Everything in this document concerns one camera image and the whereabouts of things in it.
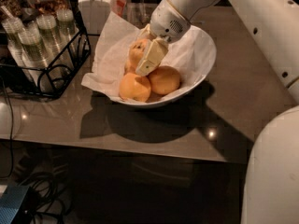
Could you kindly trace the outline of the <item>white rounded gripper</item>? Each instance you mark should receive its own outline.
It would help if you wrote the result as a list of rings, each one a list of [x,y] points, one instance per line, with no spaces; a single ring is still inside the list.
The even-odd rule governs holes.
[[[155,70],[168,52],[168,43],[180,40],[190,27],[168,0],[162,0],[152,12],[150,22],[138,34],[138,39],[149,39],[149,42],[135,72],[145,77]]]

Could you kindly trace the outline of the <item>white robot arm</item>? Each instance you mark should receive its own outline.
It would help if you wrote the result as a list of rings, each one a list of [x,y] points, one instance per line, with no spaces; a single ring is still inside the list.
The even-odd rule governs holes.
[[[162,0],[141,31],[156,50],[183,37],[198,11],[220,0]],[[299,6],[293,0],[228,0],[268,62],[270,73],[256,88],[280,90],[298,101]],[[299,224],[299,108],[270,120],[249,154],[241,224]]]

